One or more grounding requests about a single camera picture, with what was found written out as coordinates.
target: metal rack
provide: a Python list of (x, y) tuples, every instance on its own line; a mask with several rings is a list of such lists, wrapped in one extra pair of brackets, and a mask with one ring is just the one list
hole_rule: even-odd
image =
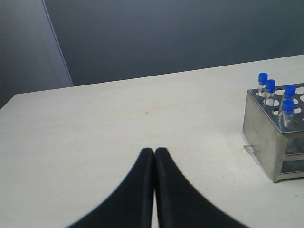
[[(304, 83), (295, 86), (304, 89)], [(276, 93), (285, 87), (277, 86)], [(278, 116), (281, 95), (275, 95), (275, 106), (270, 107), (257, 89), (247, 90), (243, 133), (273, 182), (304, 177), (304, 93), (296, 91), (294, 98), (294, 127), (287, 129)], [(287, 154), (289, 147), (293, 153)]]

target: test tube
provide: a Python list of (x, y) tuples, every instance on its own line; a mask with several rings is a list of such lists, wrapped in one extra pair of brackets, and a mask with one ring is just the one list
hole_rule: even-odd
[(296, 87), (294, 85), (286, 86), (284, 94), (283, 94), (283, 97), (282, 97), (282, 101), (280, 103), (280, 108), (279, 108), (278, 116), (282, 116), (282, 114), (283, 114), (283, 112), (282, 112), (283, 101), (284, 100), (293, 100), (294, 99), (295, 90), (296, 90)]
[(293, 128), (293, 120), (295, 114), (295, 103), (293, 100), (283, 101), (283, 125), (286, 128)]
[(275, 105), (276, 81), (269, 79), (266, 81), (265, 104), (268, 106)]
[(268, 79), (268, 74), (267, 73), (258, 74), (257, 94), (259, 96), (265, 96), (265, 86), (266, 86), (267, 79)]

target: wall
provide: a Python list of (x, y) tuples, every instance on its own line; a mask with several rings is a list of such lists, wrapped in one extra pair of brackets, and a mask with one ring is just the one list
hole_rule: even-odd
[(45, 0), (75, 85), (304, 53), (303, 0)]
[(43, 2), (0, 3), (0, 108), (15, 94), (71, 86)]

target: blue cap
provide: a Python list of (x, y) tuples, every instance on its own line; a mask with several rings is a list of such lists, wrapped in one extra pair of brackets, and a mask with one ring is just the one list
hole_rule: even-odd
[(283, 101), (283, 110), (290, 112), (293, 111), (295, 109), (295, 103), (293, 100), (284, 100)]
[(285, 93), (285, 95), (288, 95), (288, 96), (294, 96), (295, 90), (296, 90), (296, 87), (294, 85), (289, 85), (289, 86), (286, 86), (284, 93)]
[(268, 93), (273, 93), (276, 90), (276, 81), (273, 79), (269, 79), (266, 81), (266, 91)]
[(258, 83), (261, 86), (266, 85), (266, 81), (268, 79), (268, 74), (267, 73), (259, 73), (258, 74)]

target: table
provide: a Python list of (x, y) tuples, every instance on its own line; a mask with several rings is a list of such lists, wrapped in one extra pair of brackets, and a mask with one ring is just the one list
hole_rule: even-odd
[[(194, 187), (257, 228), (304, 224), (304, 179), (272, 183), (243, 149), (246, 90), (304, 80), (304, 55), (14, 96), (0, 110), (0, 227), (65, 227), (141, 148), (167, 147)], [(152, 219), (157, 227), (157, 216)]]

